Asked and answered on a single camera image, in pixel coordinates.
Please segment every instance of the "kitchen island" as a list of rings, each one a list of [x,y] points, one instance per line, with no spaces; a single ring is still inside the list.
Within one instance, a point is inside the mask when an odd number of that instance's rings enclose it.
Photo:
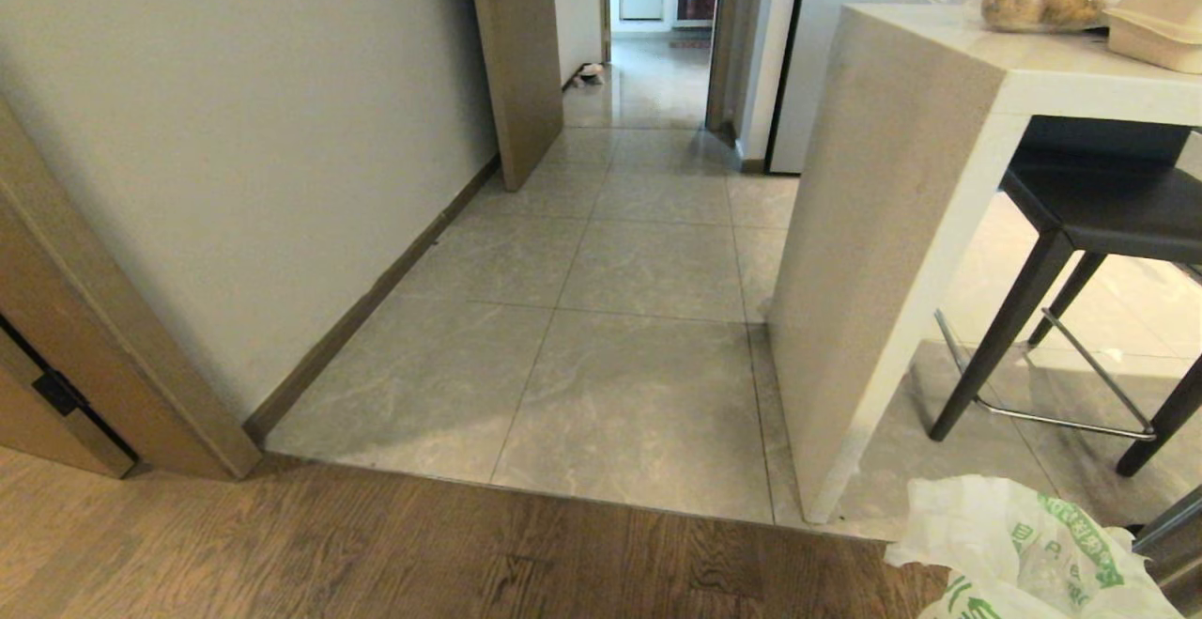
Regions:
[[[1036,114],[1202,126],[1202,76],[958,7],[844,8],[769,314],[807,520],[829,519]]]

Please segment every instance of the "plastic food container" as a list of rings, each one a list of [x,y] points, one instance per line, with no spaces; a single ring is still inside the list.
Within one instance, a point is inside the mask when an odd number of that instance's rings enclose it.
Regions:
[[[1121,0],[1106,13],[1114,53],[1202,75],[1202,0]]]

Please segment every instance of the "tiled hallway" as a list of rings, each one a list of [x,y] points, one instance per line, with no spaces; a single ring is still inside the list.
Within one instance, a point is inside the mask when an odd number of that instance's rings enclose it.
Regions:
[[[739,174],[734,153],[695,130],[703,94],[690,113],[673,96],[695,81],[661,75],[696,76],[696,63],[661,59],[698,49],[637,46],[615,50],[620,91],[566,93],[570,127],[528,185],[486,186],[284,418],[270,450],[804,525],[763,325],[797,181]],[[657,118],[666,127],[648,127]],[[589,127],[602,123],[614,127]],[[1029,239],[998,196],[945,302],[966,344]],[[1127,260],[1105,264],[1094,285],[1067,320],[1154,410],[1202,349],[1202,290],[1177,269]],[[1121,422],[1063,347],[1016,350],[989,393]],[[933,444],[924,429],[956,377],[945,346],[924,341],[825,530],[898,536],[911,477],[1007,476],[1107,525],[1146,520],[1202,481],[1202,419],[1133,480],[1112,471],[1119,441],[978,411]]]

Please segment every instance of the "metal footrest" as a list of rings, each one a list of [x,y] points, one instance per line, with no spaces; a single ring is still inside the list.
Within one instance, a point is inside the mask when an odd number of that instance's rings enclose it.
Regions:
[[[1043,316],[1046,316],[1046,319],[1052,325],[1054,325],[1055,329],[1063,333],[1065,338],[1067,338],[1069,344],[1071,344],[1073,349],[1077,350],[1077,353],[1082,355],[1082,358],[1085,358],[1085,362],[1089,363],[1089,367],[1093,368],[1094,371],[1097,371],[1097,375],[1103,380],[1103,382],[1106,382],[1107,387],[1109,387],[1109,389],[1114,392],[1114,395],[1119,399],[1119,401],[1123,401],[1123,405],[1131,412],[1136,422],[1141,423],[1143,430],[1133,431],[1130,429],[1115,429],[1113,427],[1101,427],[1097,425],[1097,423],[1073,422],[1071,419],[1046,417],[1046,415],[1035,415],[1034,412],[1025,412],[1022,410],[1011,410],[1008,407],[990,405],[988,401],[982,400],[980,395],[972,399],[975,404],[988,410],[992,415],[1002,415],[1002,417],[1013,417],[1014,419],[1052,423],[1052,425],[1055,427],[1065,427],[1067,429],[1077,429],[1081,431],[1094,431],[1094,434],[1106,434],[1109,436],[1121,436],[1124,439],[1132,439],[1137,441],[1156,440],[1156,430],[1153,429],[1152,423],[1148,422],[1148,418],[1144,417],[1144,415],[1139,412],[1139,409],[1136,407],[1133,401],[1131,401],[1131,398],[1127,397],[1127,393],[1124,392],[1121,387],[1119,387],[1118,382],[1115,382],[1114,380],[1114,376],[1112,376],[1102,367],[1102,363],[1099,363],[1093,357],[1093,355],[1089,353],[1089,350],[1085,350],[1085,346],[1082,345],[1079,340],[1077,340],[1077,337],[1075,337],[1073,333],[1069,332],[1069,328],[1064,327],[1064,323],[1060,323],[1060,320],[1058,320],[1057,316],[1052,316],[1052,311],[1049,311],[1048,308],[1043,308],[1042,311]],[[952,337],[952,331],[951,328],[947,327],[947,320],[944,316],[944,311],[935,310],[935,320],[939,323],[939,331],[944,333],[944,341],[947,341],[947,350],[952,352],[952,361],[956,362],[956,367],[960,370],[960,375],[964,375],[964,370],[966,369],[966,367],[969,367],[968,355],[964,353],[964,350],[962,349],[959,343],[956,340],[956,338]]]

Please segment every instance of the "stool leg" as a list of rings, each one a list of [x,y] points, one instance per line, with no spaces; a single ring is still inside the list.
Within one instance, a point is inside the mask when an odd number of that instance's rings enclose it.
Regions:
[[[1106,254],[1085,254],[1082,256],[1081,262],[1077,263],[1077,269],[1072,269],[1072,275],[1069,276],[1069,281],[1065,281],[1064,288],[1061,288],[1060,293],[1057,294],[1054,300],[1052,300],[1052,316],[1060,319],[1065,311],[1069,311],[1069,305],[1071,305],[1072,300],[1077,299],[1077,294],[1085,287],[1089,278],[1097,272],[1097,268],[1101,267],[1103,260],[1106,260]],[[1040,325],[1036,325],[1035,332],[1031,333],[1027,344],[1030,346],[1039,346],[1040,341],[1043,341],[1043,338],[1047,338],[1047,333],[1051,329],[1052,322],[1051,320],[1047,320],[1047,316],[1045,316],[1045,319],[1040,320]]]
[[[981,391],[993,369],[1001,362],[1010,345],[1014,344],[1014,338],[1035,313],[1043,294],[1047,294],[1048,288],[1055,282],[1055,278],[1060,275],[1060,269],[1064,269],[1064,264],[1069,264],[1072,250],[1072,243],[1069,243],[1064,231],[1053,230],[1040,234],[1039,242],[1035,243],[1035,250],[1028,256],[1027,263],[1018,273],[1018,280],[1006,294],[1006,302],[1001,303],[998,315],[989,325],[989,331],[984,333],[981,345],[972,355],[972,361],[969,362],[959,383],[956,385],[952,398],[944,406],[944,412],[939,415],[935,425],[932,427],[929,434],[932,440],[942,441],[946,439],[947,433],[952,430],[964,411],[972,405],[977,392]]]
[[[1152,418],[1152,428],[1156,430],[1156,440],[1131,444],[1131,447],[1119,460],[1115,470],[1120,476],[1130,478],[1159,451],[1173,434],[1189,422],[1191,415],[1202,407],[1202,358],[1194,362],[1190,371],[1177,383],[1173,393],[1168,393],[1165,405],[1160,406]]]

